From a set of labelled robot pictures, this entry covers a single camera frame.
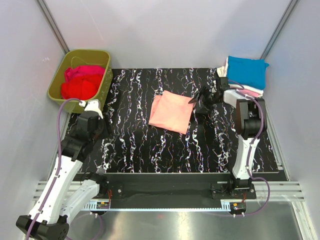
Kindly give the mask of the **salmon pink t shirt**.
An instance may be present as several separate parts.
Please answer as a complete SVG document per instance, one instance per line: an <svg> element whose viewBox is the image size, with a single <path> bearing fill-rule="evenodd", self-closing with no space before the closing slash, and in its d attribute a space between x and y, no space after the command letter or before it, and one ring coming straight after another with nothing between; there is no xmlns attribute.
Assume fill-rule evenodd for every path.
<svg viewBox="0 0 320 240"><path fill-rule="evenodd" d="M194 104L191 97L171 93L167 90L156 95L151 105L148 124L164 130L185 135Z"/></svg>

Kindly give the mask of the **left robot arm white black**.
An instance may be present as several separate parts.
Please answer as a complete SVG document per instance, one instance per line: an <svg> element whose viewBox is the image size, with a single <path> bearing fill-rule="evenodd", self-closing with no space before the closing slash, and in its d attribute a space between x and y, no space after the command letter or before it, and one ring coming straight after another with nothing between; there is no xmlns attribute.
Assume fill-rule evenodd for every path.
<svg viewBox="0 0 320 240"><path fill-rule="evenodd" d="M67 192L77 172L98 140L107 136L108 120L102 113L84 111L76 125L65 135L44 190L27 215L20 215L16 226L26 238L64 240L75 216L94 197L109 194L107 178L90 172L70 197Z"/></svg>

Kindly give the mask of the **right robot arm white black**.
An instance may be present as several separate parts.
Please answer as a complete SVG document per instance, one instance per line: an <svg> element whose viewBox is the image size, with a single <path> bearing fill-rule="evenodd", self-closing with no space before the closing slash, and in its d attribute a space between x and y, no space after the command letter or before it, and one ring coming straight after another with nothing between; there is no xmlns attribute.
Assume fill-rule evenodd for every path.
<svg viewBox="0 0 320 240"><path fill-rule="evenodd" d="M267 130L266 104L262 97L253 97L245 93L245 87L227 77L216 77L213 86L202 86L188 102L190 105L202 103L202 112L209 113L213 105L225 103L235 108L235 131L238 138L238 150L235 164L227 183L221 190L212 192L240 198L254 193L253 181L262 181L270 190L268 181L252 174L253 160L261 134Z"/></svg>

